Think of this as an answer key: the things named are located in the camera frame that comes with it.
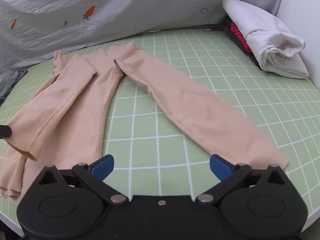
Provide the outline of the beige long-sleeve shirt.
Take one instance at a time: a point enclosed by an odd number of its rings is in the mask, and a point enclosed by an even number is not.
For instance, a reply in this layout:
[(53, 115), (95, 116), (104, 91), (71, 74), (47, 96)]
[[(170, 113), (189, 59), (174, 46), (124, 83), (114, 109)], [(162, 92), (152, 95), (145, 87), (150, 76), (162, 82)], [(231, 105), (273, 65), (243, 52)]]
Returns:
[(54, 55), (54, 72), (9, 121), (1, 194), (19, 202), (47, 164), (67, 170), (102, 154), (106, 115), (127, 75), (167, 118), (209, 154), (265, 169), (287, 159), (244, 115), (209, 88), (134, 43), (93, 54)]

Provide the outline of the grey garment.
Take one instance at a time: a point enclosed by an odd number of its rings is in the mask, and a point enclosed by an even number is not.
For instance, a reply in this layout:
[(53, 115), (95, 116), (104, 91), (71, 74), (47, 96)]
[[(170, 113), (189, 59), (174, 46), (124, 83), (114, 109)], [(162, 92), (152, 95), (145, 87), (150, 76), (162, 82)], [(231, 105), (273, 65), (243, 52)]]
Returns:
[(0, 94), (0, 106), (3, 105), (7, 96), (13, 90), (15, 85), (28, 73), (27, 69), (12, 72), (7, 70), (1, 74), (1, 94)]

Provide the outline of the green grid mat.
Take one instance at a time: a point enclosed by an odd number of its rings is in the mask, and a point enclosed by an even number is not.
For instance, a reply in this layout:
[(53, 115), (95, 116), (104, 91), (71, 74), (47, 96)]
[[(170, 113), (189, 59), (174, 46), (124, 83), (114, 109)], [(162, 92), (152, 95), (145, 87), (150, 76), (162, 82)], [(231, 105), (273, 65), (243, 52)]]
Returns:
[[(259, 70), (221, 31), (147, 33), (80, 49), (78, 54), (128, 42), (210, 88), (256, 123), (288, 159), (285, 172), (308, 207), (308, 223), (319, 217), (319, 90), (310, 80)], [(106, 183), (127, 196), (197, 196), (217, 183), (209, 154), (129, 77), (121, 80), (113, 96), (103, 152), (115, 159)]]

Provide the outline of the grey carrot-print sheet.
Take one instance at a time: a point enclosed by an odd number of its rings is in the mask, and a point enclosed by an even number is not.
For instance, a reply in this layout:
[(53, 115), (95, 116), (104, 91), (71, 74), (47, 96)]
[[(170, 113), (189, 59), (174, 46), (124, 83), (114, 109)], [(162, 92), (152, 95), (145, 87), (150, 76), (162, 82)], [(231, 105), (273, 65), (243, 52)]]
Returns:
[[(241, 0), (276, 14), (281, 0)], [(1, 0), (1, 69), (145, 31), (217, 24), (222, 0)]]

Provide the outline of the white folded cloth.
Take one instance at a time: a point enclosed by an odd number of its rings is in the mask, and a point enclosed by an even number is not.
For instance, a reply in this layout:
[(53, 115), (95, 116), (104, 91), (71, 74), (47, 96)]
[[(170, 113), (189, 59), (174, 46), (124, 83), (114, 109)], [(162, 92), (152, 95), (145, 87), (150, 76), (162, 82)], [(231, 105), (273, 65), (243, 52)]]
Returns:
[(309, 77), (299, 56), (305, 41), (291, 33), (279, 18), (240, 0), (222, 0), (222, 7), (238, 27), (262, 70), (292, 79)]

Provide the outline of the red knit garment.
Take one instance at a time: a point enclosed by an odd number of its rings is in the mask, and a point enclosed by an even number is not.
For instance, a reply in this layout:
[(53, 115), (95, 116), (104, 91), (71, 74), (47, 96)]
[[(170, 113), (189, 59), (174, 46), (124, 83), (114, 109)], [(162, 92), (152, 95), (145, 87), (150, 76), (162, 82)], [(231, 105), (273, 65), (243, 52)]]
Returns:
[(247, 44), (247, 42), (246, 42), (244, 36), (242, 35), (242, 33), (240, 32), (239, 28), (237, 27), (237, 25), (233, 21), (231, 21), (231, 31), (237, 37), (238, 41), (242, 44), (245, 51), (251, 53), (252, 52), (251, 48)]

